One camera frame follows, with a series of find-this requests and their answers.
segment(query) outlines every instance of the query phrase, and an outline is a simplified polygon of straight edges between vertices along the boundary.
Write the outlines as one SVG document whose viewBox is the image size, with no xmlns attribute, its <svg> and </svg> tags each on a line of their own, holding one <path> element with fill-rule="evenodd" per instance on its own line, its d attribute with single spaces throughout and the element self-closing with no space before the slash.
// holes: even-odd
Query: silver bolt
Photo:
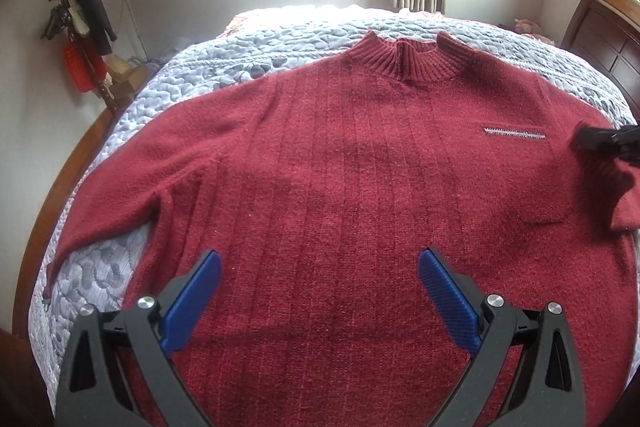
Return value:
<svg viewBox="0 0 640 427">
<path fill-rule="evenodd" d="M 504 299 L 495 293 L 489 295 L 486 301 L 489 303 L 489 306 L 493 306 L 494 308 L 500 308 L 504 305 Z"/>
<path fill-rule="evenodd" d="M 82 315 L 82 317 L 88 317 L 89 315 L 92 315 L 95 311 L 95 306 L 93 304 L 85 304 L 84 306 L 82 306 L 82 308 L 80 308 L 80 314 Z"/>
<path fill-rule="evenodd" d="M 151 295 L 146 295 L 138 299 L 138 308 L 142 308 L 143 310 L 152 308 L 154 304 L 156 304 L 156 300 Z"/>
<path fill-rule="evenodd" d="M 552 312 L 554 315 L 559 315 L 562 313 L 562 306 L 557 302 L 549 302 L 549 304 L 546 305 L 546 309 Z"/>
</svg>

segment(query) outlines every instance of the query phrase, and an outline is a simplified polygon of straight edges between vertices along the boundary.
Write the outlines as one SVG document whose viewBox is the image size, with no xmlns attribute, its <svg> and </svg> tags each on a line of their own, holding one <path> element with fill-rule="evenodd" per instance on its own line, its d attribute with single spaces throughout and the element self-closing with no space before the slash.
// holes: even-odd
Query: pocket zipper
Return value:
<svg viewBox="0 0 640 427">
<path fill-rule="evenodd" d="M 516 138 L 530 138 L 533 140 L 545 140 L 545 134 L 537 134 L 534 132 L 513 131 L 510 129 L 496 129 L 494 127 L 485 127 L 484 132 L 488 134 L 497 134 L 500 136 L 514 136 Z"/>
</svg>

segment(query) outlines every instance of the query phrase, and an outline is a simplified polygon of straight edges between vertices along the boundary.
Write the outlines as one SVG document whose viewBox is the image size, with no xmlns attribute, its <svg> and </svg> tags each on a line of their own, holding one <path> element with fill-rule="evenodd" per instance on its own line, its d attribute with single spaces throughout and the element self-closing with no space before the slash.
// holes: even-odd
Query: turtleneck collar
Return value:
<svg viewBox="0 0 640 427">
<path fill-rule="evenodd" d="M 417 84 L 457 76 L 478 56 L 445 32 L 438 33 L 435 42 L 421 42 L 405 38 L 386 41 L 370 31 L 347 54 L 366 62 L 372 71 Z"/>
</svg>

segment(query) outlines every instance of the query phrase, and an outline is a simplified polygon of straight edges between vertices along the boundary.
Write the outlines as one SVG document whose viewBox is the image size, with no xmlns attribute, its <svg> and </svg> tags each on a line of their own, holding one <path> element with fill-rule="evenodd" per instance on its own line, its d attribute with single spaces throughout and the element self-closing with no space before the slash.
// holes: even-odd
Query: red sweater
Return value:
<svg viewBox="0 0 640 427">
<path fill-rule="evenodd" d="M 152 219 L 125 307 L 203 250 L 222 255 L 222 283 L 175 357 L 220 427 L 411 427 L 467 362 L 418 280 L 418 253 L 437 245 L 486 292 L 532 309 L 562 303 L 594 426 L 632 358 L 624 230 L 640 225 L 640 207 L 632 169 L 572 150 L 580 121 L 608 126 L 446 34 L 425 44 L 369 33 L 150 122 L 80 187 L 50 277 L 69 252 Z"/>
</svg>

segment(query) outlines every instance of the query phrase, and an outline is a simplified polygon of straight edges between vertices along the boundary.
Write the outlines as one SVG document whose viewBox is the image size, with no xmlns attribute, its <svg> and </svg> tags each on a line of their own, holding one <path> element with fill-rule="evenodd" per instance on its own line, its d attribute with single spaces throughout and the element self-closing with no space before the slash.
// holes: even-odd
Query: patterned bedspread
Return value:
<svg viewBox="0 0 640 427">
<path fill-rule="evenodd" d="M 385 39 L 418 40 L 433 40 L 439 31 L 447 31 L 473 48 L 539 73 L 555 86 L 599 109 L 615 126 L 635 123 L 618 88 L 584 60 L 494 26 L 441 16 L 427 19 L 418 14 L 398 16 L 359 8 L 325 8 L 304 13 L 298 10 L 296 15 L 298 18 L 281 18 L 280 22 L 275 18 L 266 27 L 254 25 L 243 29 L 240 25 L 231 35 L 196 44 L 173 58 L 120 118 L 84 176 L 175 103 L 340 53 L 369 30 Z M 101 311 L 121 307 L 151 229 L 151 224 L 146 224 L 73 253 L 53 286 L 52 301 L 47 309 L 42 302 L 44 268 L 55 252 L 75 193 L 51 237 L 31 299 L 29 317 L 31 346 L 53 407 L 60 363 L 79 308 L 86 302 L 96 304 Z M 639 358 L 636 348 L 634 367 Z"/>
</svg>

